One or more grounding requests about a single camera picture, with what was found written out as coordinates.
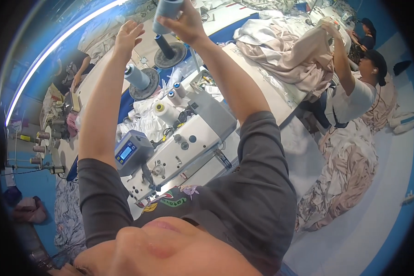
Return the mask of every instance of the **fluorescent light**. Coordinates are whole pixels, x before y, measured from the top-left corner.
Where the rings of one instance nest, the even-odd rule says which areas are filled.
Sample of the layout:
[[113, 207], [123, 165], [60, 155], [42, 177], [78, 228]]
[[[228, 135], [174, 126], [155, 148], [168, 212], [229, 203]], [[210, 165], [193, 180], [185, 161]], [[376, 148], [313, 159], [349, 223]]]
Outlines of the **fluorescent light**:
[[6, 115], [6, 126], [8, 126], [9, 121], [11, 120], [11, 115], [14, 111], [14, 108], [17, 104], [18, 98], [20, 98], [20, 96], [22, 95], [23, 90], [25, 89], [26, 85], [28, 84], [28, 81], [31, 79], [31, 77], [33, 76], [33, 74], [35, 73], [35, 71], [39, 68], [39, 66], [41, 65], [41, 63], [43, 63], [43, 61], [48, 57], [48, 55], [56, 48], [58, 47], [58, 45], [60, 45], [61, 42], [63, 42], [68, 36], [70, 36], [73, 32], [75, 32], [79, 27], [81, 27], [82, 25], [86, 24], [87, 22], [89, 22], [89, 20], [94, 19], [96, 16], [104, 13], [105, 11], [116, 7], [116, 6], [121, 6], [124, 2], [126, 2], [127, 0], [116, 0], [106, 6], [104, 6], [103, 8], [100, 8], [99, 10], [89, 14], [88, 16], [86, 16], [83, 20], [81, 20], [80, 22], [78, 22], [76, 25], [74, 25], [71, 29], [69, 29], [68, 31], [66, 31], [62, 36], [60, 36], [60, 38], [55, 41], [51, 47], [49, 47], [49, 49], [40, 57], [40, 59], [37, 61], [37, 63], [35, 63], [34, 67], [31, 69], [31, 71], [29, 72], [29, 74], [26, 76], [25, 80], [23, 80], [23, 82], [20, 84], [20, 88], [18, 89], [17, 94], [15, 95], [12, 103], [11, 103], [11, 107], [9, 108], [8, 114]]

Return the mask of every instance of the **spool holder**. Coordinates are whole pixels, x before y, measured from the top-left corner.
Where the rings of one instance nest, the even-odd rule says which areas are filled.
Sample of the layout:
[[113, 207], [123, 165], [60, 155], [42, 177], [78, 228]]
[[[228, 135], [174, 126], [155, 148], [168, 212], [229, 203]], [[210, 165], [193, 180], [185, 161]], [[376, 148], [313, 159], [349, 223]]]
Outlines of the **spool holder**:
[[138, 89], [134, 85], [130, 84], [129, 94], [136, 101], [145, 100], [150, 97], [157, 89], [160, 79], [158, 71], [153, 68], [144, 68], [141, 72], [149, 77], [150, 82], [145, 89]]
[[154, 62], [160, 69], [172, 68], [187, 56], [187, 48], [181, 42], [168, 43], [160, 34], [155, 36], [155, 41], [160, 49], [155, 53]]

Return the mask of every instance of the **sewing machine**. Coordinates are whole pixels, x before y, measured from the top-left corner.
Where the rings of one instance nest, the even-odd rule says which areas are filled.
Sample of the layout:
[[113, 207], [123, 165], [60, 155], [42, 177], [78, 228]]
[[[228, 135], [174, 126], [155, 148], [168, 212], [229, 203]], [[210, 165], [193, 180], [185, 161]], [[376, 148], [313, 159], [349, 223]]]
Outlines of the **sewing machine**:
[[146, 136], [135, 130], [117, 144], [115, 162], [118, 172], [120, 176], [131, 175], [125, 184], [130, 193], [127, 202], [131, 211], [136, 208], [134, 205], [147, 205], [163, 185], [182, 172], [199, 167], [198, 161], [203, 162], [207, 155], [215, 155], [224, 167], [231, 168], [220, 148], [235, 131], [237, 120], [224, 103], [206, 91], [194, 90], [187, 94], [190, 99], [188, 109], [193, 111], [193, 116], [155, 151]]

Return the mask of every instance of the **dark gray t-shirt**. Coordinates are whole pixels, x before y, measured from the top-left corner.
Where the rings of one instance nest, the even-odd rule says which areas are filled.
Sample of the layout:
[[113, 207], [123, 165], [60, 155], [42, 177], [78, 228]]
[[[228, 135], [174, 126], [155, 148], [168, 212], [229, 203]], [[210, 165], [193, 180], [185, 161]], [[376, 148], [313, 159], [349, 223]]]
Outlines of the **dark gray t-shirt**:
[[87, 247], [113, 240], [127, 226], [174, 216], [203, 226], [238, 250], [264, 275], [273, 275], [293, 237], [296, 193], [279, 127], [271, 112], [248, 117], [238, 146], [240, 170], [204, 186], [175, 187], [133, 220], [118, 172], [95, 159], [78, 162], [80, 209]]

